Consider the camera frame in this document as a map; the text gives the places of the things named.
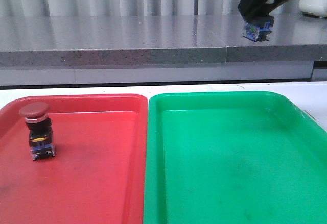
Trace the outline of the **grey stone counter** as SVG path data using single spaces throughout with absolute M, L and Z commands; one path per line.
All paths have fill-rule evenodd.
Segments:
M 325 61 L 326 20 L 279 14 L 264 42 L 238 15 L 2 17 L 1 68 Z

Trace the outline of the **green mushroom push button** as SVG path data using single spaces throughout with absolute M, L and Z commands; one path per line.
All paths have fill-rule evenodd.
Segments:
M 274 25 L 273 16 L 255 17 L 245 21 L 243 37 L 253 42 L 264 42 L 269 40 Z

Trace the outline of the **red plastic tray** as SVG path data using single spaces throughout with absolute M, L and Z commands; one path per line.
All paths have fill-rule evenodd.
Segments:
M 33 161 L 19 110 L 50 105 L 53 158 Z M 148 101 L 30 96 L 1 109 L 1 223 L 142 223 Z

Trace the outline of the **green plastic tray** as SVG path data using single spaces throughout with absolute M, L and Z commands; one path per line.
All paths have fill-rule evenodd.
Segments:
M 326 131 L 273 92 L 152 97 L 144 223 L 326 223 Z

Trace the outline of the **red mushroom push button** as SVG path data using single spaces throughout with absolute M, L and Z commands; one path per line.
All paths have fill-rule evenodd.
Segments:
M 49 109 L 50 105 L 45 102 L 34 102 L 23 106 L 19 111 L 30 130 L 28 142 L 33 161 L 56 155 Z

